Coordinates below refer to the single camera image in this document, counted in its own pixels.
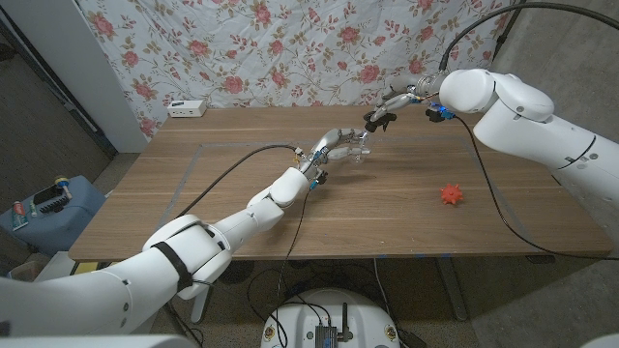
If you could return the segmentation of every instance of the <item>wire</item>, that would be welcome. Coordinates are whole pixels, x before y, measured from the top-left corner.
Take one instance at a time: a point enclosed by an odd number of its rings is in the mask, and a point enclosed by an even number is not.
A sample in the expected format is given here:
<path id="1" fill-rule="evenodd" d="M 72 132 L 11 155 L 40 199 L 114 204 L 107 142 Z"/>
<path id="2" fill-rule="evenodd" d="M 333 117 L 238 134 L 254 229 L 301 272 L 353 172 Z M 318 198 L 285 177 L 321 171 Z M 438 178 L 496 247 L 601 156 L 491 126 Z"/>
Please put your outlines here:
<path id="1" fill-rule="evenodd" d="M 391 310 L 389 309 L 389 302 L 387 302 L 387 295 L 385 295 L 385 289 L 383 289 L 383 284 L 380 283 L 380 277 L 378 276 L 378 267 L 376 266 L 376 259 L 374 260 L 374 274 L 376 275 L 376 282 L 378 283 L 378 287 L 380 288 L 380 293 L 383 294 L 383 300 L 385 301 L 385 307 L 387 308 L 387 314 L 391 316 Z"/>
<path id="2" fill-rule="evenodd" d="M 192 328 L 192 331 L 197 331 L 200 333 L 200 347 L 204 346 L 204 333 L 202 332 L 202 330 L 197 329 L 197 328 Z"/>
<path id="3" fill-rule="evenodd" d="M 559 11 L 566 11 L 566 12 L 570 12 L 573 14 L 578 14 L 578 15 L 584 15 L 584 16 L 588 16 L 589 18 L 593 18 L 596 19 L 604 24 L 607 24 L 617 30 L 619 30 L 619 21 L 610 18 L 608 16 L 605 16 L 603 14 L 599 14 L 595 11 L 591 11 L 591 10 L 587 10 L 587 9 L 583 9 L 580 8 L 578 6 L 570 6 L 570 5 L 563 5 L 563 4 L 553 4 L 553 3 L 543 3 L 543 2 L 536 2 L 536 3 L 525 3 L 525 4 L 515 4 L 515 5 L 510 5 L 510 6 L 506 6 L 503 9 L 497 10 L 495 12 L 492 12 L 490 14 L 487 14 L 483 17 L 481 17 L 480 19 L 476 20 L 475 22 L 473 22 L 473 24 L 469 25 L 468 27 L 466 27 L 464 30 L 462 30 L 462 32 L 460 34 L 458 34 L 451 42 L 450 44 L 447 46 L 447 50 L 445 51 L 445 53 L 443 53 L 443 57 L 441 58 L 441 63 L 438 66 L 438 70 L 440 72 L 444 72 L 445 70 L 447 70 L 447 61 L 449 60 L 449 54 L 451 53 L 452 49 L 454 48 L 454 46 L 460 41 L 462 40 L 463 37 L 465 37 L 471 30 L 475 29 L 478 25 L 484 23 L 485 21 L 496 17 L 498 15 L 507 13 L 507 12 L 511 12 L 513 10 L 519 10 L 519 9 L 550 9 L 550 10 L 559 10 Z"/>
<path id="4" fill-rule="evenodd" d="M 181 324 L 181 326 L 185 329 L 187 334 L 190 334 L 192 336 L 192 338 L 195 341 L 195 343 L 197 343 L 200 347 L 202 347 L 202 344 L 204 343 L 204 333 L 202 332 L 202 330 L 197 329 L 197 328 L 190 328 L 189 325 L 187 325 L 187 323 L 185 323 L 185 321 L 178 314 L 178 312 L 176 311 L 176 308 L 174 308 L 174 305 L 172 304 L 171 300 L 167 304 L 165 304 L 165 305 L 167 305 L 169 311 L 172 313 L 173 320 L 176 320 L 179 324 Z M 196 331 L 200 332 L 200 334 L 202 336 L 201 340 L 197 338 L 195 333 L 193 333 L 193 330 L 196 330 Z"/>
<path id="5" fill-rule="evenodd" d="M 507 220 L 503 216 L 503 212 L 501 211 L 501 208 L 499 207 L 499 203 L 497 202 L 496 196 L 494 195 L 494 189 L 492 188 L 492 184 L 490 183 L 490 179 L 487 176 L 486 167 L 484 166 L 484 162 L 482 161 L 482 157 L 480 156 L 480 152 L 477 149 L 477 143 L 475 141 L 475 136 L 473 135 L 473 132 L 468 127 L 466 122 L 464 122 L 464 120 L 462 120 L 461 118 L 459 118 L 457 116 L 454 116 L 454 118 L 459 120 L 460 122 L 462 122 L 462 124 L 466 128 L 466 131 L 468 131 L 468 134 L 471 137 L 471 142 L 473 143 L 473 148 L 475 149 L 475 155 L 477 155 L 477 160 L 480 162 L 480 166 L 482 167 L 482 172 L 484 172 L 484 177 L 486 178 L 487 187 L 490 190 L 490 195 L 492 196 L 492 201 L 494 202 L 494 207 L 496 207 L 496 212 L 499 214 L 499 216 L 501 217 L 501 220 L 507 226 L 507 228 L 509 228 L 510 231 L 512 231 L 512 233 L 514 233 L 518 238 L 520 238 L 523 242 L 525 242 L 529 246 L 535 247 L 535 248 L 537 248 L 537 249 L 539 249 L 541 251 L 545 251 L 545 252 L 550 253 L 550 254 L 559 255 L 559 256 L 573 257 L 573 258 L 579 258 L 579 259 L 588 259 L 588 260 L 619 261 L 619 257 L 576 255 L 576 254 L 570 254 L 570 253 L 567 253 L 567 252 L 553 251 L 553 250 L 550 250 L 550 249 L 545 248 L 543 246 L 538 246 L 537 244 L 527 240 L 526 238 L 522 237 L 522 235 L 517 233 L 513 229 L 513 227 L 507 222 Z"/>
<path id="6" fill-rule="evenodd" d="M 322 309 L 325 313 L 327 313 L 327 325 L 328 325 L 328 326 L 331 326 L 331 314 L 329 313 L 329 311 L 328 311 L 325 307 L 323 307 L 323 306 L 322 306 L 322 305 L 320 305 L 320 304 L 310 304 L 310 303 L 308 303 L 308 302 L 306 302 L 306 301 L 302 301 L 302 302 L 292 301 L 292 302 L 287 302 L 287 303 L 282 304 L 282 305 L 307 305 L 307 306 L 308 306 L 308 307 L 310 307 L 310 308 L 312 308 L 312 307 L 318 307 L 318 308 Z"/>
<path id="7" fill-rule="evenodd" d="M 268 270 L 265 270 L 265 271 L 275 271 L 275 272 L 277 272 L 277 270 L 273 270 L 273 269 L 268 269 Z M 214 283 L 211 283 L 211 282 L 208 282 L 208 281 L 204 281 L 204 280 L 193 279 L 193 282 L 194 282 L 194 283 L 198 283 L 198 284 L 204 284 L 204 285 L 209 285 L 209 286 L 216 287 Z M 227 289 L 225 289 L 225 288 L 223 288 L 223 287 L 217 286 L 217 288 L 218 288 L 218 289 L 223 290 L 224 292 L 228 293 L 229 295 L 232 295 L 232 297 L 235 297 L 235 298 L 237 298 L 237 299 L 242 299 L 242 297 L 241 297 L 241 296 L 239 296 L 239 295 L 237 295 L 237 294 L 235 294 L 235 293 L 233 293 L 233 292 L 231 292 L 231 291 L 229 291 L 229 290 L 227 290 Z M 264 317 L 262 317 L 262 316 L 261 316 L 261 315 L 257 312 L 257 310 L 253 307 L 253 305 L 251 304 L 251 301 L 250 301 L 250 297 L 249 297 L 249 296 L 247 297 L 247 299 L 248 299 L 248 303 L 250 304 L 251 309 L 253 310 L 253 313 L 255 313 L 255 315 L 256 315 L 258 318 L 260 318 L 260 320 L 262 320 L 263 322 L 266 322 L 266 319 L 264 319 Z M 273 316 L 273 314 L 269 314 L 269 316 L 270 316 L 271 318 L 273 318 L 273 320 L 275 320 L 275 322 L 276 322 L 276 324 L 277 324 L 278 328 L 279 328 L 279 327 L 281 327 L 281 329 L 283 330 L 283 325 L 281 324 L 281 322 L 280 322 L 280 321 L 279 321 L 279 320 L 278 320 L 275 316 Z M 288 336 L 286 335 L 286 332 L 285 332 L 285 331 L 283 332 L 283 337 L 284 337 L 284 339 L 285 339 L 286 341 L 288 340 Z"/>
<path id="8" fill-rule="evenodd" d="M 303 208 L 301 208 L 301 217 L 299 218 L 299 225 L 297 226 L 297 232 L 294 234 L 294 238 L 292 239 L 292 244 L 290 245 L 290 249 L 288 250 L 288 253 L 286 253 L 286 257 L 283 259 L 283 262 L 281 263 L 280 279 L 278 280 L 278 294 L 277 294 L 277 298 L 280 297 L 281 279 L 283 278 L 283 267 L 286 265 L 286 261 L 288 261 L 288 257 L 290 256 L 290 253 L 292 252 L 292 248 L 294 247 L 294 243 L 297 241 L 297 237 L 299 236 L 299 230 L 301 230 L 301 223 L 303 222 L 303 215 L 306 212 L 306 203 L 308 203 L 308 196 L 310 196 L 310 192 L 308 192 L 306 194 L 306 198 L 303 200 Z M 275 308 L 275 320 L 276 321 L 278 321 L 278 319 L 279 319 L 279 317 L 278 317 L 278 309 L 279 308 Z M 286 339 L 286 344 L 283 344 L 281 342 L 280 326 L 278 326 L 278 339 L 280 340 L 280 345 L 283 348 L 286 348 L 288 346 L 288 339 Z"/>
<path id="9" fill-rule="evenodd" d="M 206 193 L 208 193 L 219 181 L 221 181 L 221 179 L 223 179 L 226 175 L 228 175 L 234 168 L 236 168 L 239 164 L 243 163 L 246 159 L 250 158 L 251 156 L 264 151 L 264 150 L 269 150 L 269 149 L 275 149 L 275 148 L 285 148 L 285 149 L 290 149 L 292 151 L 296 151 L 297 148 L 291 145 L 267 145 L 267 146 L 263 146 L 259 149 L 253 150 L 250 153 L 246 154 L 242 159 L 239 159 L 239 161 L 237 161 L 236 163 L 234 163 L 231 167 L 229 167 L 226 171 L 224 171 L 219 178 L 215 179 L 215 181 L 213 182 L 213 184 L 211 184 L 208 188 L 206 188 L 199 196 L 197 196 L 192 203 L 190 203 L 190 205 L 188 205 L 185 209 L 183 209 L 183 211 L 177 216 L 177 218 L 185 215 L 191 208 L 193 208 L 194 205 L 196 205 L 202 198 L 204 198 L 204 196 L 206 195 Z"/>

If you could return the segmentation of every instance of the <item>power strip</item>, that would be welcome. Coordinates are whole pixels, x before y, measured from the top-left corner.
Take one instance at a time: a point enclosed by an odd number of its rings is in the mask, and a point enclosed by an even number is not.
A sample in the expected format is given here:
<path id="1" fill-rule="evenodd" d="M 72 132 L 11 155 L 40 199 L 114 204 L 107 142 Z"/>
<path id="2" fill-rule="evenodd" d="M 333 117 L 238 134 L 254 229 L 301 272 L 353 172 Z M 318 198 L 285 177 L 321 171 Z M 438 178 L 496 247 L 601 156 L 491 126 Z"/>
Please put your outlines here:
<path id="1" fill-rule="evenodd" d="M 171 117 L 200 117 L 206 111 L 206 101 L 171 101 L 167 112 Z"/>

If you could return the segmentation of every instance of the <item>blue clamp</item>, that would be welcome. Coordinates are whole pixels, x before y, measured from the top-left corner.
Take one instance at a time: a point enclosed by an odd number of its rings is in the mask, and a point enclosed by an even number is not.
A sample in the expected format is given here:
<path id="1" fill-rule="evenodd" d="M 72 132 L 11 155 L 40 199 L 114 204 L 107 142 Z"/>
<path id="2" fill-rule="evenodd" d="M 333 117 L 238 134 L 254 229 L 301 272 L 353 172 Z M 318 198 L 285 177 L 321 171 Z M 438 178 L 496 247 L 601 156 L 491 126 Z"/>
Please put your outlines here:
<path id="1" fill-rule="evenodd" d="M 454 118 L 454 116 L 456 116 L 456 114 L 450 110 L 447 109 L 447 107 L 437 103 L 437 102 L 433 102 L 431 104 L 432 106 L 438 106 L 437 110 L 438 112 L 441 113 L 441 117 L 444 118 L 445 120 L 451 120 Z"/>
<path id="2" fill-rule="evenodd" d="M 441 116 L 443 116 L 443 118 L 445 120 L 451 120 L 451 119 L 454 118 L 454 116 L 456 116 L 456 114 L 453 113 L 452 111 L 445 110 L 445 111 L 441 112 Z"/>

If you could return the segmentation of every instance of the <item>white fabric backdrop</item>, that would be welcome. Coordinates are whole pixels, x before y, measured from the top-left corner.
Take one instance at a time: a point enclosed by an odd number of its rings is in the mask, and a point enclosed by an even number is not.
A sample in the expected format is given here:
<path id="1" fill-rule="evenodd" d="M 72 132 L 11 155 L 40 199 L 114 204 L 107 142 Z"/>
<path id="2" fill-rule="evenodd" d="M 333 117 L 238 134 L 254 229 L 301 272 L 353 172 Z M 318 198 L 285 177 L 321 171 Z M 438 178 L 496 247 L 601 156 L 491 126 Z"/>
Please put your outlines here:
<path id="1" fill-rule="evenodd" d="M 400 73 L 434 73 L 459 30 L 510 0 L 80 0 L 151 138 L 171 100 L 210 107 L 372 103 Z M 508 16 L 456 46 L 487 68 Z"/>

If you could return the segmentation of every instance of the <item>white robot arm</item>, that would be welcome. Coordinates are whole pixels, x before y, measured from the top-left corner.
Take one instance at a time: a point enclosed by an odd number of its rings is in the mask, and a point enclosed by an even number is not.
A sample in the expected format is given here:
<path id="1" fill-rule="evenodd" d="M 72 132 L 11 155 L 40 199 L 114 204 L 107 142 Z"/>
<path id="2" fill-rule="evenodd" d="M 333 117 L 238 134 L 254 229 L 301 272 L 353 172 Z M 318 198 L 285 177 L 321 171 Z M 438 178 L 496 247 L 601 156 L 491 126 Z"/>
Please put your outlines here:
<path id="1" fill-rule="evenodd" d="M 474 132 L 488 147 L 557 170 L 619 208 L 619 145 L 553 115 L 552 100 L 512 74 L 473 69 L 399 76 L 383 95 L 365 116 L 368 131 L 423 100 L 440 103 L 431 108 L 446 115 L 483 112 Z"/>
<path id="2" fill-rule="evenodd" d="M 132 332 L 175 294 L 186 300 L 204 291 L 208 285 L 195 280 L 215 281 L 245 241 L 271 229 L 299 195 L 324 183 L 321 163 L 367 152 L 336 149 L 342 143 L 361 144 L 365 135 L 362 130 L 329 131 L 308 155 L 297 149 L 299 168 L 288 168 L 245 210 L 215 224 L 192 215 L 178 217 L 155 232 L 142 252 L 116 265 L 35 283 L 0 277 L 2 334 Z"/>

